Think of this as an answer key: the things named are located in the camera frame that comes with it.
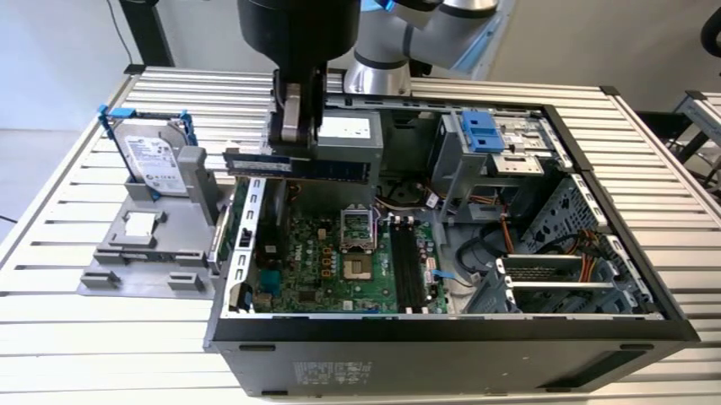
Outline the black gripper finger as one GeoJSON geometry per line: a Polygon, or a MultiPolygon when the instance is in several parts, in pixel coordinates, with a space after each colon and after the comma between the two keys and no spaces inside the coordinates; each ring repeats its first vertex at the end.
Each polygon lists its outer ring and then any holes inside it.
{"type": "Polygon", "coordinates": [[[274,154],[317,158],[318,130],[325,109],[325,83],[274,84],[267,144],[274,154]]]}

